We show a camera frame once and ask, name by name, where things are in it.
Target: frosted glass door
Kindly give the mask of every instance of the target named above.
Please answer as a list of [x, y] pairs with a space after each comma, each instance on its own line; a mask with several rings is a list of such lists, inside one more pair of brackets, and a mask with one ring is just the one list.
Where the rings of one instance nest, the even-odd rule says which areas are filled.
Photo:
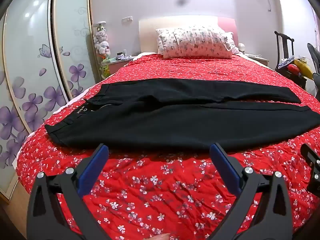
[[52, 62], [47, 16], [48, 0], [13, 0], [5, 25], [7, 79], [31, 132], [67, 99]]
[[5, 77], [2, 54], [3, 26], [4, 17], [0, 20], [0, 193], [9, 199], [18, 179], [12, 162], [28, 132], [17, 115]]
[[59, 62], [71, 98], [96, 83], [88, 12], [88, 0], [55, 0], [55, 42], [56, 47], [63, 49]]

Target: cream headboard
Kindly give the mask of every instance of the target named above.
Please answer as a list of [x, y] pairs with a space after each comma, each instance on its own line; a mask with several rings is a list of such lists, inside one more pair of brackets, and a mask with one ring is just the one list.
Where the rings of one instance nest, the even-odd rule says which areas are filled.
[[178, 15], [140, 20], [139, 38], [141, 52], [158, 52], [156, 29], [197, 24], [218, 24], [225, 32], [233, 32], [235, 44], [238, 46], [238, 34], [234, 19], [207, 15]]

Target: metal bolt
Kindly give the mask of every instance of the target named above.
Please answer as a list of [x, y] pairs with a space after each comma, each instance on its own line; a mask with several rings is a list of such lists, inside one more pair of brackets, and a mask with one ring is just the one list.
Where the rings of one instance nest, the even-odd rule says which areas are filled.
[[278, 178], [281, 178], [281, 177], [282, 177], [282, 174], [281, 174], [281, 172], [276, 171], [276, 172], [275, 172], [275, 176], [278, 177]]
[[41, 179], [44, 177], [44, 173], [41, 171], [37, 174], [37, 178]]
[[66, 174], [72, 174], [73, 172], [75, 171], [75, 169], [74, 168], [67, 168], [66, 169]]
[[245, 168], [244, 168], [244, 171], [245, 171], [245, 173], [251, 174], [251, 173], [253, 173], [253, 168], [251, 168], [251, 167], [245, 167]]

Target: bed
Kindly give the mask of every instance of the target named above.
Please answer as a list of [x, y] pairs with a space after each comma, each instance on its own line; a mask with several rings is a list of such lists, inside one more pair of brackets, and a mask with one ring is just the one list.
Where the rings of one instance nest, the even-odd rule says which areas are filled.
[[[155, 54], [156, 42], [151, 38], [155, 35], [154, 30], [181, 25], [186, 20], [218, 20], [221, 28], [236, 34], [233, 19], [177, 16], [142, 20], [139, 35], [143, 54], [70, 101], [47, 119], [45, 124], [53, 125], [62, 120], [84, 103], [84, 99], [95, 95], [104, 83], [151, 78], [247, 81], [289, 87], [300, 98], [300, 105], [308, 105], [320, 113], [320, 103], [312, 95], [245, 56], [233, 55], [232, 59], [163, 59], [162, 55]], [[306, 191], [310, 167], [300, 154], [303, 143], [308, 143], [319, 152], [320, 128], [274, 145], [232, 153], [242, 166], [251, 166], [258, 173], [270, 175], [277, 170], [284, 175], [295, 231], [316, 212], [319, 203], [317, 197]], [[67, 167], [75, 167], [92, 152], [93, 149], [75, 150], [54, 145], [42, 125], [28, 136], [22, 146], [16, 171], [20, 182], [30, 193], [38, 172], [61, 174]], [[257, 194], [240, 231], [248, 228], [259, 199], [260, 195]], [[205, 239], [221, 222], [235, 197], [225, 188], [208, 153], [131, 152], [111, 148], [110, 159], [91, 194], [83, 200], [112, 239], [144, 239], [161, 233], [170, 233], [170, 239]], [[79, 232], [63, 195], [59, 195], [59, 201], [70, 227]]]

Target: black pants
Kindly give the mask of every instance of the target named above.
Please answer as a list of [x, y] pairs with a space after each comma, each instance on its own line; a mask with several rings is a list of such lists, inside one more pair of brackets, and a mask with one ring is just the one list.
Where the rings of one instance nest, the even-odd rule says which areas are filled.
[[284, 87], [248, 82], [150, 79], [102, 85], [100, 92], [54, 126], [60, 145], [227, 151], [294, 138], [318, 125], [308, 106], [236, 100], [301, 103]]

